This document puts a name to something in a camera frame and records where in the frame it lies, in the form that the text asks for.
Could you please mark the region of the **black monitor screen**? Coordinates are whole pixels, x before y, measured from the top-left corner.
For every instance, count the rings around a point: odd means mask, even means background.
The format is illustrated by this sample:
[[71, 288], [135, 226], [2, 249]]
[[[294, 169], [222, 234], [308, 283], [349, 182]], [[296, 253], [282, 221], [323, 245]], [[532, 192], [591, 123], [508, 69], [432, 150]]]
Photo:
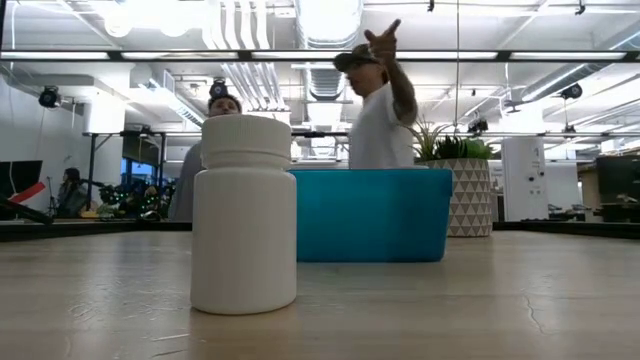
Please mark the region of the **black monitor screen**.
[[22, 203], [42, 192], [42, 164], [41, 160], [0, 162], [0, 195]]

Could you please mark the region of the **teal plastic basket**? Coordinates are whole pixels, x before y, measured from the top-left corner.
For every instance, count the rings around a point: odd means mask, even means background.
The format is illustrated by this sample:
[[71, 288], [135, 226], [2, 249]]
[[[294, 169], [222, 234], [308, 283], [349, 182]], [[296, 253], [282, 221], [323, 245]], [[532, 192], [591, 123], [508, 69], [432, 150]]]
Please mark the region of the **teal plastic basket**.
[[300, 262], [438, 262], [453, 173], [424, 167], [293, 170]]

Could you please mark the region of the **person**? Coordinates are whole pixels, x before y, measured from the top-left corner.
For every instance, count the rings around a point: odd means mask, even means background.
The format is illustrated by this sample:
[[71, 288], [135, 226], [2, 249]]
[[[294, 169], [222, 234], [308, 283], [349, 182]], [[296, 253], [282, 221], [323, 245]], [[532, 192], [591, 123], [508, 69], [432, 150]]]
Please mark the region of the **person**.
[[58, 218], [79, 218], [86, 209], [87, 189], [83, 185], [80, 171], [67, 168], [58, 190], [56, 216]]
[[415, 89], [396, 59], [394, 20], [380, 34], [367, 30], [366, 42], [338, 54], [333, 65], [346, 76], [362, 108], [349, 131], [351, 169], [396, 169], [414, 165], [411, 128], [417, 120]]
[[[217, 95], [208, 101], [208, 119], [222, 115], [240, 114], [241, 112], [240, 102], [232, 95]], [[182, 223], [193, 221], [194, 180], [202, 170], [201, 143], [197, 142], [187, 151], [184, 158], [169, 207], [170, 221]]]

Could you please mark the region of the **background robot with green lights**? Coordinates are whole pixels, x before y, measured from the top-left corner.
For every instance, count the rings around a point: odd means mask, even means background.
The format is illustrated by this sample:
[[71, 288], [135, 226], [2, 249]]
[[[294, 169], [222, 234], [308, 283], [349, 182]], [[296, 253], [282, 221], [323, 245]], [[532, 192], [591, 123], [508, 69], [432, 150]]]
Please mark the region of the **background robot with green lights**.
[[175, 184], [158, 187], [145, 181], [131, 185], [106, 185], [99, 190], [100, 218], [160, 221], [168, 218]]

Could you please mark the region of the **green plant in patterned pot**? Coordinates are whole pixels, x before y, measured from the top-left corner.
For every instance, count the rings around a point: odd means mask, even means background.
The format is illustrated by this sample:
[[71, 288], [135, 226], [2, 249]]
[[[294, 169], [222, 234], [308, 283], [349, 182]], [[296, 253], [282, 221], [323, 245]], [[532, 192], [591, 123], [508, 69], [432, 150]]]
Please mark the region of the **green plant in patterned pot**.
[[493, 227], [491, 148], [479, 139], [445, 134], [447, 128], [449, 125], [432, 126], [424, 120], [408, 127], [415, 139], [414, 163], [452, 172], [448, 236], [488, 237]]

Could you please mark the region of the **white plastic pill bottle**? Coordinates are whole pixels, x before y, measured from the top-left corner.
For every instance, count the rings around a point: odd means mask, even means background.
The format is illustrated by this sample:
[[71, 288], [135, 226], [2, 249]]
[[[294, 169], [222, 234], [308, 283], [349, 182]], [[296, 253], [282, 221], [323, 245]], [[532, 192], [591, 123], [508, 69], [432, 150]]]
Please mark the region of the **white plastic pill bottle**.
[[224, 115], [202, 126], [194, 179], [190, 301], [211, 314], [274, 311], [297, 295], [291, 128]]

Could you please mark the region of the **white tall cabinet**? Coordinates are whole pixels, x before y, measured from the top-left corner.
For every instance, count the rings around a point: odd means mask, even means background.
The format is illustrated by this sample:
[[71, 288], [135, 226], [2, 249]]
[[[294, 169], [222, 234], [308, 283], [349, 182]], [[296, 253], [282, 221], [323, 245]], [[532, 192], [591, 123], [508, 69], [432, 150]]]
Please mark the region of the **white tall cabinet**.
[[544, 220], [549, 216], [544, 144], [538, 137], [502, 141], [505, 220]]

